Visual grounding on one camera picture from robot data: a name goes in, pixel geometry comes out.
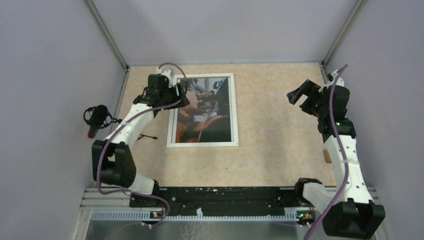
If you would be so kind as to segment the printed photo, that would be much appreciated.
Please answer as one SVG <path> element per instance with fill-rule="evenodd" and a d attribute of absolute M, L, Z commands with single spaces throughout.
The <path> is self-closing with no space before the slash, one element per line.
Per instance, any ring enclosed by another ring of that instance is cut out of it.
<path fill-rule="evenodd" d="M 188 105 L 176 113 L 176 144 L 230 143 L 233 141 L 230 79 L 188 78 L 179 81 Z"/>

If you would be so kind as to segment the light wooden picture frame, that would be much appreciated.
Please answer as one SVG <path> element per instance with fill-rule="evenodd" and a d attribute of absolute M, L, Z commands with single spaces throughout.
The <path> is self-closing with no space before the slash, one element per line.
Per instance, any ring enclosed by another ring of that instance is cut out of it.
<path fill-rule="evenodd" d="M 202 147 L 237 147 L 239 146 L 239 133 L 238 133 L 238 114 L 237 114 L 237 105 L 236 105 L 236 89 L 235 89 L 235 76 L 233 73 L 198 73 L 198 74 L 188 74 L 183 76 L 178 74 L 174 76 L 174 80 L 180 83 L 181 79 L 188 78 L 229 78 L 229 90 L 230 90 L 230 109 L 232 110 L 231 114 L 231 129 L 232 129 L 232 142 L 218 142 L 218 143 L 174 143 L 175 139 L 175 129 L 176 129 L 176 118 L 177 118 L 177 109 L 171 110 L 169 113 L 168 121 L 168 133 L 166 139 L 166 146 L 168 148 L 202 148 Z"/>

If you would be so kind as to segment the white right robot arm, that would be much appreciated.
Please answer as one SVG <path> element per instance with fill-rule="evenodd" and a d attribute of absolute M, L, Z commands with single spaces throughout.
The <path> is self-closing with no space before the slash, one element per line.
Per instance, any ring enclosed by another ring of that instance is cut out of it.
<path fill-rule="evenodd" d="M 311 203 L 321 213 L 321 225 L 326 235 L 359 240 L 372 238 L 386 217 L 383 205 L 375 203 L 362 175 L 357 155 L 357 134 L 346 117 L 350 91 L 342 84 L 323 87 L 307 79 L 287 98 L 294 105 L 301 96 L 303 112 L 317 118 L 325 150 L 330 156 L 337 192 L 331 195 L 317 180 L 310 180 L 293 192 L 299 206 Z"/>

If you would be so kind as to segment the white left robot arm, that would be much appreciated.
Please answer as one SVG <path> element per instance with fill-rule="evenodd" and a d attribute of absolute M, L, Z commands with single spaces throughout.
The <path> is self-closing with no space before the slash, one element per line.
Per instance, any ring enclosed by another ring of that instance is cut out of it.
<path fill-rule="evenodd" d="M 160 202 L 155 190 L 157 182 L 137 172 L 131 149 L 143 129 L 161 110 L 183 108 L 189 104 L 187 84 L 181 84 L 164 73 L 150 74 L 142 94 L 132 102 L 125 118 L 103 140 L 95 140 L 91 147 L 93 179 L 98 191 L 106 194 L 102 184 L 121 187 L 125 192 L 141 194 L 149 207 Z"/>

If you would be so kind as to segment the small wooden block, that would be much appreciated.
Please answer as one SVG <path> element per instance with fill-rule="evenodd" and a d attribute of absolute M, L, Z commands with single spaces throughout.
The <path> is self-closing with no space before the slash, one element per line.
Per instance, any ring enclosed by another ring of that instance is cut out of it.
<path fill-rule="evenodd" d="M 323 150 L 323 156 L 324 156 L 324 160 L 327 164 L 331 164 L 332 163 L 332 158 L 330 156 L 330 153 L 328 152 L 327 149 Z"/>

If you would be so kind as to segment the black microphone on stand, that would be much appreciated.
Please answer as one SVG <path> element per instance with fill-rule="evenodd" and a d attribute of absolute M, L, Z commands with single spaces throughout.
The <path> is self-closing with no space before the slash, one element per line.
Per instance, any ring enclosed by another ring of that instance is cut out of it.
<path fill-rule="evenodd" d="M 105 105 L 92 106 L 83 113 L 83 120 L 89 126 L 87 137 L 93 139 L 99 130 L 105 129 L 112 123 L 120 124 L 119 118 L 114 118 Z"/>

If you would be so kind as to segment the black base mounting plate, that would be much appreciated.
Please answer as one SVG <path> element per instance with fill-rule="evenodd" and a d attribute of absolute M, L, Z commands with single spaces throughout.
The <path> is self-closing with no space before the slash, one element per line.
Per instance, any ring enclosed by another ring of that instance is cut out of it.
<path fill-rule="evenodd" d="M 194 216 L 201 210 L 205 217 L 277 217 L 297 210 L 310 213 L 315 208 L 299 197 L 294 187 L 161 187 L 154 198 L 131 194 L 131 208 L 156 208 L 168 216 Z"/>

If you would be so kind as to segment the aluminium front rail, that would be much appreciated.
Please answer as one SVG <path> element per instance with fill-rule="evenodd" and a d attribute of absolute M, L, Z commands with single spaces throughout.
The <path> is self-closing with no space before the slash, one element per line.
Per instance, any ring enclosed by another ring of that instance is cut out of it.
<path fill-rule="evenodd" d="M 367 188 L 374 202 L 379 204 L 376 191 Z M 72 238 L 74 240 L 270 240 L 320 237 L 326 235 L 321 213 L 299 214 L 296 209 L 283 216 L 204 216 L 201 210 L 193 216 L 169 216 L 157 208 L 132 208 L 131 194 L 120 188 L 106 187 L 106 194 L 96 188 L 84 191 Z"/>

